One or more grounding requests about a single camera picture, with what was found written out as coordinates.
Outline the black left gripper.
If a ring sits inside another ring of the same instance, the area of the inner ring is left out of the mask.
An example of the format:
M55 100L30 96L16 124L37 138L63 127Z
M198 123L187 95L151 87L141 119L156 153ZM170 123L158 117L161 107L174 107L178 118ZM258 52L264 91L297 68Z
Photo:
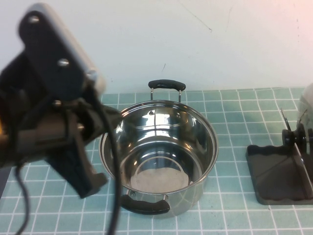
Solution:
M84 144L115 131L123 120L117 109L82 99L17 99L14 115L15 165L46 158L82 199L107 183L89 162Z

